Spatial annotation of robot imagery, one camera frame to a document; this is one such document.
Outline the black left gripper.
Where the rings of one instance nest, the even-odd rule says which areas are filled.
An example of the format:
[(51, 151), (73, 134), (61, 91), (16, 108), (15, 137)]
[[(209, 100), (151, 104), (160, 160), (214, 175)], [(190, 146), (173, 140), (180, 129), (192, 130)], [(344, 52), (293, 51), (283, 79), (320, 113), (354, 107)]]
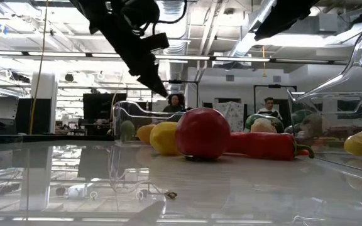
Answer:
[(140, 38), (124, 23), (104, 25), (104, 36), (115, 49), (116, 53), (126, 63), (129, 73), (138, 76), (137, 81), (148, 87), (156, 94), (167, 98), (168, 92), (158, 74), (158, 64), (153, 50), (169, 47), (166, 33), (159, 33)]

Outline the orange mango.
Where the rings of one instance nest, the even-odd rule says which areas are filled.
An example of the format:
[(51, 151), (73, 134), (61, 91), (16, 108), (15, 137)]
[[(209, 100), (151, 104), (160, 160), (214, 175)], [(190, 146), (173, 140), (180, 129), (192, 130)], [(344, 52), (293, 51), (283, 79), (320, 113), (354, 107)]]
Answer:
[(150, 133), (154, 127), (155, 127), (155, 124), (141, 126), (136, 132), (136, 137), (140, 141), (142, 141), (146, 144), (150, 144)]

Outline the green leafy vegetable toy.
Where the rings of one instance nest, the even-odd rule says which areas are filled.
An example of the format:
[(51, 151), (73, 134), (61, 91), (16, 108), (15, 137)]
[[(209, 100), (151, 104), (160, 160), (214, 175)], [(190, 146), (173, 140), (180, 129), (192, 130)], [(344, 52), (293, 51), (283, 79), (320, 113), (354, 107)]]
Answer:
[(120, 140), (122, 142), (132, 140), (135, 133), (134, 124), (131, 121), (123, 121), (120, 125)]

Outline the yellow lemon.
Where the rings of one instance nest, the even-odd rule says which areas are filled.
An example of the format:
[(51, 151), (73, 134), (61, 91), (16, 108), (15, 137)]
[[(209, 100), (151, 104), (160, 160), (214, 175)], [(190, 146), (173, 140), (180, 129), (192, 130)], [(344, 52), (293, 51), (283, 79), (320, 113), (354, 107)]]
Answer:
[(164, 156), (175, 156), (180, 153), (175, 143), (176, 122), (161, 122), (150, 132), (150, 144), (154, 150)]

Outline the red apple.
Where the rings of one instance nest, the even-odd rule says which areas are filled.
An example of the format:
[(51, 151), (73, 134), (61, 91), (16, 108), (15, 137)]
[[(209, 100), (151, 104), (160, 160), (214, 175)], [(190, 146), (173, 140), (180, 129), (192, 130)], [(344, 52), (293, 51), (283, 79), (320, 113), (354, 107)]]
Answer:
[(185, 156), (215, 160), (228, 147), (231, 128), (217, 110), (201, 107), (187, 111), (178, 121), (175, 144)]

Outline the green bell pepper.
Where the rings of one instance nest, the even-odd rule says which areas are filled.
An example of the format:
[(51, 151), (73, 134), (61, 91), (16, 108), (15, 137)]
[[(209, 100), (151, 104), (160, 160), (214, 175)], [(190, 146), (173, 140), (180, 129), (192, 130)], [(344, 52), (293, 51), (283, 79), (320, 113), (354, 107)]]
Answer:
[(277, 133), (283, 133), (284, 132), (284, 125), (281, 122), (281, 120), (277, 119), (273, 116), (265, 116), (262, 114), (252, 114), (250, 115), (244, 123), (244, 131), (250, 132), (251, 126), (254, 124), (255, 120), (257, 119), (267, 119), (271, 122), (272, 126), (275, 128)]

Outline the white garlic bulb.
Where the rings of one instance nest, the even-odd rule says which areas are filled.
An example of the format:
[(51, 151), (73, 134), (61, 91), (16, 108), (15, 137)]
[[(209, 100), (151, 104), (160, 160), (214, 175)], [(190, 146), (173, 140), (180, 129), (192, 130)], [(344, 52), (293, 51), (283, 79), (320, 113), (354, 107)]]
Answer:
[(251, 132), (269, 132), (277, 133), (273, 122), (266, 118), (257, 118), (251, 125)]

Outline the bright red chili pepper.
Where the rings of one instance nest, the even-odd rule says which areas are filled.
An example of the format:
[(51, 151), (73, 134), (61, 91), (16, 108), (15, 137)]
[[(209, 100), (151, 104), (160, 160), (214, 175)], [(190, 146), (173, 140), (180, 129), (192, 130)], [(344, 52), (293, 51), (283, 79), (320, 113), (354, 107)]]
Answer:
[(298, 144), (291, 134), (269, 132), (234, 132), (226, 153), (243, 154), (249, 158), (292, 161), (297, 151), (306, 149), (309, 158), (315, 154), (311, 147)]

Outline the person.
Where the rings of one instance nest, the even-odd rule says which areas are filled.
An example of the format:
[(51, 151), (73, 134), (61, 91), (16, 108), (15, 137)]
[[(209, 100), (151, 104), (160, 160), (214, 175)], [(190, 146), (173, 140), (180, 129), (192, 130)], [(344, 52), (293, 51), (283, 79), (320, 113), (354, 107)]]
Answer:
[(185, 96), (183, 94), (170, 94), (168, 105), (163, 112), (185, 112)]
[(272, 116), (272, 117), (276, 117), (279, 120), (283, 120), (281, 114), (279, 113), (279, 111), (277, 111), (274, 108), (274, 99), (272, 97), (267, 97), (265, 99), (265, 106), (264, 108), (261, 108), (258, 110), (257, 114), (261, 114), (264, 116)]

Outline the clear plastic basket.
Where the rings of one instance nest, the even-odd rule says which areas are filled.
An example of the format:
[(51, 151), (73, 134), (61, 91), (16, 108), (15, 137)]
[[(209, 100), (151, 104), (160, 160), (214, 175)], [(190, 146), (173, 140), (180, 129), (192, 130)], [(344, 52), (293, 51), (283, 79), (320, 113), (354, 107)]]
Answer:
[[(154, 112), (141, 108), (137, 102), (119, 101), (112, 107), (112, 133), (120, 143), (132, 143), (140, 141), (136, 132), (141, 126), (158, 124), (160, 122), (178, 122), (185, 112)], [(123, 121), (131, 121), (135, 127), (132, 140), (122, 142), (120, 140), (120, 125)]]
[[(362, 131), (362, 33), (340, 74), (308, 92), (287, 96), (291, 126), (308, 129), (317, 157), (362, 171), (362, 156), (344, 150), (345, 140)], [(362, 176), (352, 179), (362, 182)]]

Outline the black screen panel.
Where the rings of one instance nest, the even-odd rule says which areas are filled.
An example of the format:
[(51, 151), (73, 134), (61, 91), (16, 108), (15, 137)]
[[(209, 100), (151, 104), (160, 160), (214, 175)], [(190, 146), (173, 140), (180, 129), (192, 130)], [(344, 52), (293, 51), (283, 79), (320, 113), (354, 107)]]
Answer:
[(86, 129), (108, 130), (112, 105), (126, 100), (127, 94), (83, 94), (84, 123)]

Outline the white floral cloth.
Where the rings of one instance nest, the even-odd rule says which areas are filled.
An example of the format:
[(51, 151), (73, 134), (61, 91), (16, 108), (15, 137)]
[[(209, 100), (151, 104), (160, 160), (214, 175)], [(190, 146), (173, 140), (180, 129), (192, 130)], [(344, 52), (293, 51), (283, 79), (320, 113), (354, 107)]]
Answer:
[(243, 132), (244, 105), (236, 102), (215, 103), (213, 108), (227, 120), (232, 132)]

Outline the white pillar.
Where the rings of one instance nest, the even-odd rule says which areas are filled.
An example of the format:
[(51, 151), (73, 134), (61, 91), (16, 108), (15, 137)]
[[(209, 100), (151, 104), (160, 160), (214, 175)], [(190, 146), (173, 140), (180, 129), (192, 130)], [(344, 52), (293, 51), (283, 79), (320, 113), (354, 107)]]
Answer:
[(55, 72), (33, 72), (31, 81), (31, 98), (35, 109), (31, 117), (32, 134), (55, 132), (55, 115), (57, 105), (58, 75)]

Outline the black stand frame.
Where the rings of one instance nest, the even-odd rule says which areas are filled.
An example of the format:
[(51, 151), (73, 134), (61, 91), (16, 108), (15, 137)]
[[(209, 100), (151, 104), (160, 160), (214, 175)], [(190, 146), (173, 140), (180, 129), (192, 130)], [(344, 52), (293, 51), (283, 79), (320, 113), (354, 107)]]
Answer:
[(183, 93), (187, 107), (200, 106), (201, 101), (198, 81), (172, 79), (162, 80), (162, 83), (169, 94)]
[(280, 85), (280, 84), (269, 84), (269, 85), (254, 85), (253, 86), (253, 100), (254, 100), (254, 112), (257, 112), (260, 108), (258, 107), (258, 102), (256, 101), (257, 97), (257, 88), (263, 87), (267, 89), (281, 89), (284, 88), (286, 91), (290, 91), (290, 88), (292, 88), (295, 92), (298, 91), (298, 88), (296, 85)]

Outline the black aluminium table frame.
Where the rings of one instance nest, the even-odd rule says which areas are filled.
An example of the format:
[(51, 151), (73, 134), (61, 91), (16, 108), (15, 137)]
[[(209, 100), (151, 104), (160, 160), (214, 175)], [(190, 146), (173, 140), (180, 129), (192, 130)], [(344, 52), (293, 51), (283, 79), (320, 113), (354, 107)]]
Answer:
[(70, 136), (56, 134), (42, 135), (0, 135), (0, 144), (32, 143), (42, 141), (114, 141), (113, 136)]

